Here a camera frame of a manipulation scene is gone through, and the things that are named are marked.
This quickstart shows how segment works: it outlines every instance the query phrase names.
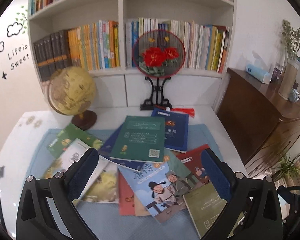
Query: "green houseplant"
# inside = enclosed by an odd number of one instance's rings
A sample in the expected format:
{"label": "green houseplant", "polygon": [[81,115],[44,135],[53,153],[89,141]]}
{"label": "green houseplant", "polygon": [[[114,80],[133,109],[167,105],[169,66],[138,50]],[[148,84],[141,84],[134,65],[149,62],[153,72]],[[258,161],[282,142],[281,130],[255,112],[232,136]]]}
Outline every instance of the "green houseplant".
{"label": "green houseplant", "polygon": [[295,60],[300,50],[300,27],[294,30],[291,23],[285,19],[282,21],[282,43],[285,46],[286,60]]}
{"label": "green houseplant", "polygon": [[288,155],[285,153],[278,163],[279,166],[273,168],[273,170],[275,170],[275,173],[272,174],[272,179],[274,181],[278,181],[279,179],[282,179],[285,176],[299,174],[299,169],[294,166],[294,162],[299,156],[300,154],[298,154],[296,157],[290,160],[291,157],[288,157]]}

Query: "cabinet top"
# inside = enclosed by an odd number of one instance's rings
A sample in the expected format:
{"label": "cabinet top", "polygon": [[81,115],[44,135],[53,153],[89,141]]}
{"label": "cabinet top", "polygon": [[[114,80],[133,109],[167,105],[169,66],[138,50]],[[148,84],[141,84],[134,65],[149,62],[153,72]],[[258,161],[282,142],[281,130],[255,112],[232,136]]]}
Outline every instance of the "cabinet top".
{"label": "cabinet top", "polygon": [[290,102],[289,100],[284,100],[278,94],[278,90],[281,85],[280,82],[263,84],[258,79],[243,70],[228,68],[227,73],[233,77],[239,78],[239,80],[242,80],[242,82],[247,82],[252,88],[261,93],[265,99],[277,109],[282,120],[289,121],[300,119],[300,106]]}

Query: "globe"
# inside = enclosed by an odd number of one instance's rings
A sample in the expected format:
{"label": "globe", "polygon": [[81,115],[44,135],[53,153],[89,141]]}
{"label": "globe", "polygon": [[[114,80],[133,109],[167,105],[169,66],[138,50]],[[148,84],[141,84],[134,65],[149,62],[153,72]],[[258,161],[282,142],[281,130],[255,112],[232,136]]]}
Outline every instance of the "globe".
{"label": "globe", "polygon": [[48,101],[59,114],[74,115],[72,123],[82,130],[90,128],[97,115],[87,111],[96,96],[96,84],[80,67],[67,67],[55,72],[48,87]]}

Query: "olive green book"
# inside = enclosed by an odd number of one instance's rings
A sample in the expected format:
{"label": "olive green book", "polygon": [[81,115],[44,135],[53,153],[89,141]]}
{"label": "olive green book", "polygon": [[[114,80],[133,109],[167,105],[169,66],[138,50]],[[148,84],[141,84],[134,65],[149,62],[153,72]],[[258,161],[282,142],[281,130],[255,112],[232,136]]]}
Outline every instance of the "olive green book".
{"label": "olive green book", "polygon": [[[212,183],[184,195],[183,199],[199,237],[203,237],[209,230],[227,203],[226,200],[219,197]],[[229,236],[233,236],[233,230],[243,219],[244,215],[241,213]]]}
{"label": "olive green book", "polygon": [[88,146],[97,150],[103,145],[103,142],[95,136],[81,130],[74,124],[70,123],[54,139],[48,146],[48,150],[56,159],[68,148],[68,146],[76,139],[83,141]]}
{"label": "olive green book", "polygon": [[127,116],[109,157],[163,163],[163,149],[163,117]]}

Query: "white desk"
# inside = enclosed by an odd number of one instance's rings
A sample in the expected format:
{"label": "white desk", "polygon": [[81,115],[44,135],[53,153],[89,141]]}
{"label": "white desk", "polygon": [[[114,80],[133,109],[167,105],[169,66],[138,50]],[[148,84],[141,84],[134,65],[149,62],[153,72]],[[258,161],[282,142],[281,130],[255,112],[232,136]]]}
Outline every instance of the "white desk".
{"label": "white desk", "polygon": [[[193,107],[195,117],[189,118],[189,124],[205,123],[219,146],[224,162],[233,171],[247,175],[242,161],[234,148],[226,130],[209,106]],[[150,111],[140,111],[138,107],[117,107],[94,109],[98,120],[92,129],[116,129],[127,115],[150,115]],[[51,111],[27,112],[19,119],[8,136],[0,153],[0,167],[4,166],[4,176],[0,178],[2,210],[7,230],[15,238],[16,217],[20,194],[32,155],[48,129],[63,129],[71,121]]]}

